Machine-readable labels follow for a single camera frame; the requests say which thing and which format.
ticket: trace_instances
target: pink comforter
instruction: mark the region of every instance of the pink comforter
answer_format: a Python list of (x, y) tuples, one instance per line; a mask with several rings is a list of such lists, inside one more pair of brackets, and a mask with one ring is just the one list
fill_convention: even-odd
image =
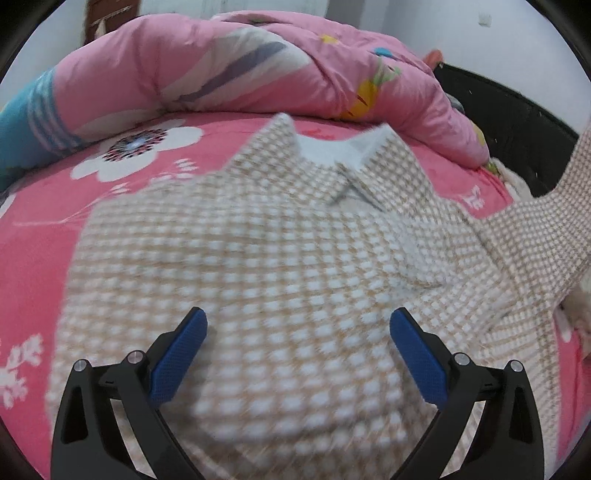
[(287, 112), (386, 122), (462, 167), (489, 160), (482, 132), (402, 43), (311, 15), (141, 17), (68, 55), (52, 93), (61, 134), (82, 142), (164, 111)]

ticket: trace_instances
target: bedding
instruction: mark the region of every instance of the bedding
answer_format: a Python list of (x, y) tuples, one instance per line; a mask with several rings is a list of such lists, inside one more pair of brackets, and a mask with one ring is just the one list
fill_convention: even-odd
[[(588, 140), (551, 195), (476, 221), (434, 194), (389, 126), (355, 138), (362, 155), (315, 166), (279, 115), (224, 172), (95, 207), (70, 267), (48, 396), (59, 398), (64, 367), (87, 345), (100, 346), (91, 362), (111, 363), (197, 302), (214, 334), (166, 412), (191, 458), (216, 466), (208, 476), (341, 478), (350, 466), (387, 478), (434, 413), (413, 400), (389, 349), (388, 318), (403, 305), (478, 363), (506, 364), (521, 345), (549, 470), (559, 412), (551, 314), (589, 264), (588, 212), (571, 216), (589, 194)], [(335, 210), (349, 190), (374, 208)], [(57, 401), (47, 408), (54, 419)]]
[[(55, 354), (54, 331), (67, 270), (92, 207), (151, 184), (190, 180), (218, 170), (268, 121), (268, 116), (261, 115), (175, 114), (138, 132), (127, 132), (105, 144), (94, 145), (31, 174), (12, 188), (0, 209), (0, 249), (6, 252), (0, 257), (0, 296), (4, 299), (3, 318), (8, 319), (0, 324), (0, 412), (22, 451), (45, 478), (49, 474), (51, 432), (44, 395)], [(368, 127), (311, 119), (296, 119), (295, 125), (301, 135), (302, 150), (308, 155), (321, 151), (318, 144), (309, 148), (309, 142), (346, 141)], [(157, 126), (175, 134), (184, 128), (184, 140), (169, 143), (172, 148), (159, 150), (151, 158), (143, 155), (150, 151), (142, 152), (142, 145), (136, 143), (137, 150), (129, 157), (108, 161), (118, 151), (118, 147), (111, 147), (124, 139), (137, 142), (137, 133)], [(459, 202), (471, 215), (488, 216), (511, 203), (490, 172), (464, 170), (425, 146), (411, 143), (411, 147), (435, 190)], [(462, 181), (450, 183), (458, 174), (465, 174)], [(462, 198), (469, 197), (474, 187), (480, 191), (482, 205), (475, 206)], [(584, 379), (590, 378), (591, 372), (583, 374), (580, 344), (566, 325), (566, 333), (559, 339), (567, 341), (558, 344), (562, 403), (560, 456), (556, 461), (569, 451), (591, 404), (591, 389), (584, 390)], [(80, 356), (96, 351), (89, 345)]]
[[(184, 112), (217, 110), (257, 114)], [(477, 219), (512, 203), (501, 181), (479, 168), (488, 161), (482, 133), (451, 107), (430, 69), (391, 37), (280, 12), (210, 22), (162, 15), (130, 22), (74, 52), (0, 114), (5, 186), (31, 167), (52, 164), (13, 184), (0, 207), (0, 411), (46, 478), (44, 402), (55, 405), (59, 395), (44, 394), (51, 359), (64, 354), (54, 334), (89, 214), (104, 200), (219, 170), (269, 122), (260, 113), (278, 111), (349, 121), (296, 119), (298, 147), (308, 160), (342, 157), (369, 123), (387, 122), (440, 197)], [(588, 372), (572, 361), (580, 359), (577, 335), (564, 345), (558, 343), (557, 355), (559, 438), (547, 472), (568, 452), (591, 404)], [(95, 339), (77, 353), (99, 348)]]
[(68, 55), (0, 112), (0, 191), (27, 169), (187, 110), (386, 122), (458, 165), (489, 160), (479, 128), (391, 37), (303, 14), (149, 15)]

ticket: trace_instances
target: bed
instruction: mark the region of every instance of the bed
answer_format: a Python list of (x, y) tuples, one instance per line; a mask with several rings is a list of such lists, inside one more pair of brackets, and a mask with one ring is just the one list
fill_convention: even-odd
[[(323, 43), (331, 45), (332, 40), (324, 38)], [(43, 478), (49, 475), (51, 433), (46, 401), (56, 401), (46, 397), (49, 360), (56, 347), (54, 331), (70, 259), (92, 207), (101, 200), (159, 182), (190, 180), (220, 170), (269, 119), (270, 115), (260, 113), (181, 112), (159, 116), (114, 137), (101, 134), (107, 138), (84, 149), (79, 145), (78, 153), (29, 174), (8, 190), (0, 208), (0, 242), (2, 251), (11, 254), (2, 257), (1, 285), (2, 296), (7, 299), (3, 315), (13, 321), (4, 321), (0, 335), (0, 358), (6, 359), (0, 362), (5, 363), (2, 421), (21, 454)], [(318, 152), (326, 148), (327, 141), (334, 146), (371, 126), (299, 117), (295, 127), (303, 156), (309, 158), (322, 156)], [(478, 130), (472, 132), (478, 136)], [(460, 203), (475, 218), (487, 217), (513, 202), (499, 177), (484, 168), (463, 168), (462, 158), (458, 161), (454, 152), (456, 145), (439, 144), (435, 151), (416, 139), (419, 136), (429, 143), (421, 132), (411, 129), (410, 133), (412, 136), (402, 138), (438, 195)], [(478, 156), (479, 143), (473, 143), (476, 153), (466, 158)], [(442, 152), (456, 161), (450, 161)], [(18, 281), (14, 272), (21, 271), (34, 271), (35, 275), (26, 283)], [(553, 470), (581, 438), (589, 424), (591, 406), (586, 384), (589, 365), (580, 358), (577, 334), (560, 311), (555, 313), (555, 322), (563, 408), (556, 458), (551, 460)], [(19, 459), (10, 437), (4, 439), (2, 454), (11, 458), (13, 465), (21, 462), (19, 471), (24, 475), (35, 475)]]

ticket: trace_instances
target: white flower print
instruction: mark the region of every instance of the white flower print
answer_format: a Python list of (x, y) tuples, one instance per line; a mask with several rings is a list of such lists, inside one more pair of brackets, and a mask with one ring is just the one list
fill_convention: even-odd
[(146, 168), (158, 152), (197, 143), (203, 131), (183, 127), (185, 120), (174, 119), (153, 127), (144, 127), (104, 140), (99, 152), (83, 160), (70, 172), (74, 180), (93, 173), (101, 182), (116, 181)]
[(19, 377), (18, 368), (23, 364), (38, 367), (43, 353), (43, 339), (41, 335), (31, 335), (21, 345), (15, 345), (10, 350), (5, 367), (0, 367), (0, 397), (4, 408), (13, 408), (15, 400), (24, 400), (28, 389), (26, 378)]
[(128, 182), (126, 182), (126, 181), (123, 183), (119, 183), (118, 185), (115, 185), (113, 188), (111, 188), (109, 193), (114, 194), (114, 195), (121, 195), (123, 193), (128, 193), (129, 188), (127, 188), (127, 184), (128, 184)]
[(195, 165), (195, 162), (191, 161), (191, 159), (189, 158), (181, 158), (180, 160), (176, 160), (174, 162), (174, 168), (177, 171), (163, 171), (157, 177), (151, 178), (150, 183), (154, 184), (167, 180), (192, 179), (195, 176), (195, 174), (191, 172), (199, 169), (199, 167)]
[(484, 200), (480, 198), (480, 187), (478, 185), (474, 185), (467, 196), (462, 196), (462, 200), (474, 210), (481, 210), (485, 205)]

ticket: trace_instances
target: plaid fabric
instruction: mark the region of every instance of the plaid fabric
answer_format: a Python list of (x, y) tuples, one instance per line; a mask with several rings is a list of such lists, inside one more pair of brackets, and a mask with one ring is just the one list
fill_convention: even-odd
[[(551, 473), (551, 314), (589, 263), (589, 141), (552, 194), (487, 220), (438, 198), (393, 131), (359, 171), (318, 167), (285, 115), (224, 172), (101, 203), (70, 269), (50, 418), (76, 359), (147, 349), (198, 305), (209, 335), (163, 412), (207, 478), (389, 478), (434, 414), (389, 339), (405, 306), (452, 351), (524, 363)], [(350, 189), (374, 208), (343, 208)]]

